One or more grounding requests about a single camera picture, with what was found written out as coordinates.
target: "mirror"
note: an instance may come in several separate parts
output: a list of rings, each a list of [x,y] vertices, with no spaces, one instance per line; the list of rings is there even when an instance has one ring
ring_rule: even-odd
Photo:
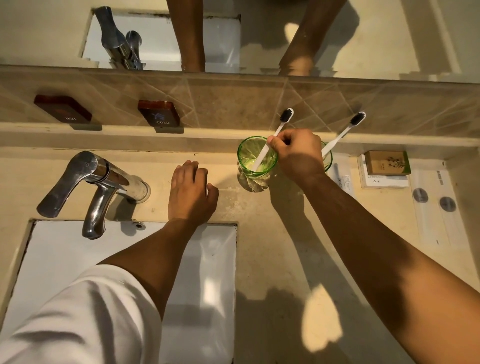
[[[480,83],[475,0],[19,0],[1,64]]]

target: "toothbrush head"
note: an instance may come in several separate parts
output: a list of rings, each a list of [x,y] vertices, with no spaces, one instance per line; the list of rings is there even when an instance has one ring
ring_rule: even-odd
[[[360,124],[365,118],[367,117],[367,114],[364,113],[363,111],[360,111],[358,114],[356,114],[352,120],[350,120],[350,125],[351,126],[357,126]]]
[[[286,109],[282,112],[282,115],[280,115],[280,121],[281,122],[289,122],[290,119],[293,116],[293,109]]]

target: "white sleeve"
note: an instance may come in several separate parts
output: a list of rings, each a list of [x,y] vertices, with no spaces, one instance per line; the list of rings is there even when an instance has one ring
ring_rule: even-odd
[[[0,364],[158,363],[161,325],[135,277],[98,265],[0,344]]]

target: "chrome faucet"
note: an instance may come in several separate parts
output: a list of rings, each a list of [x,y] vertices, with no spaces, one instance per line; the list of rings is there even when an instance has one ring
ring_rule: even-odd
[[[139,177],[131,176],[106,159],[84,151],[71,159],[57,184],[37,206],[37,212],[46,218],[56,218],[81,180],[97,186],[82,229],[82,235],[88,239],[97,239],[105,232],[105,215],[115,193],[138,204],[150,196],[150,187]]]
[[[102,28],[102,46],[110,55],[110,63],[115,68],[144,69],[138,53],[142,44],[140,34],[131,30],[124,36],[115,25],[112,9],[109,6],[96,8],[94,14]]]

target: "white toothbrush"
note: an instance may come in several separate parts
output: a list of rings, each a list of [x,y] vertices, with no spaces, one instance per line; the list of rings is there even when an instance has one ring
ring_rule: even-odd
[[[332,150],[332,148],[337,144],[337,142],[342,139],[349,131],[351,128],[354,126],[357,126],[360,124],[365,118],[367,117],[367,114],[365,114],[363,111],[360,111],[358,114],[356,114],[352,120],[350,120],[350,123],[348,126],[345,128],[344,131],[342,131],[334,140],[331,142],[327,143],[322,149],[322,158],[325,158],[325,156],[328,154],[329,151]]]
[[[281,121],[281,124],[280,126],[277,128],[275,134],[273,134],[274,136],[277,136],[278,133],[280,132],[280,130],[282,130],[283,126],[290,121],[290,119],[292,118],[293,116],[293,109],[286,109],[285,111],[282,112],[282,115],[280,115],[280,121]],[[262,148],[262,150],[260,151],[260,154],[258,155],[255,163],[253,164],[252,166],[252,171],[254,172],[257,172],[257,169],[258,167],[260,167],[260,164],[262,163],[262,160],[265,158],[265,156],[267,155],[268,153],[268,149],[269,149],[269,146],[267,143],[265,143],[264,147]]]

